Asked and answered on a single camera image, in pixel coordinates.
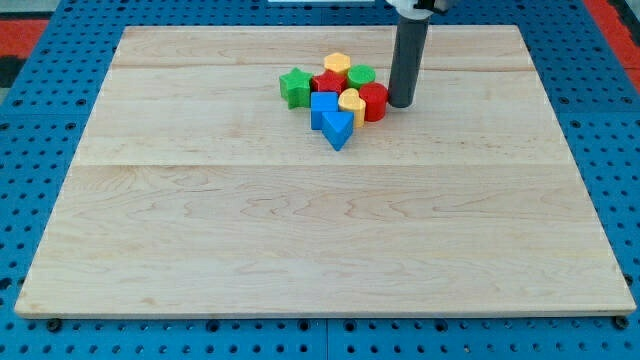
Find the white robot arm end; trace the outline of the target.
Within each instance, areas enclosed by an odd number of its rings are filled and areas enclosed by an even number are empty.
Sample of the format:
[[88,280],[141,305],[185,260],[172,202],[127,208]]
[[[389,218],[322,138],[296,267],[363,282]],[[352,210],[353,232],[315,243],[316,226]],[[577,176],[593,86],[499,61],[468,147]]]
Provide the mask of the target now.
[[443,14],[454,7],[459,0],[386,0],[396,12],[411,20],[424,20],[433,14]]

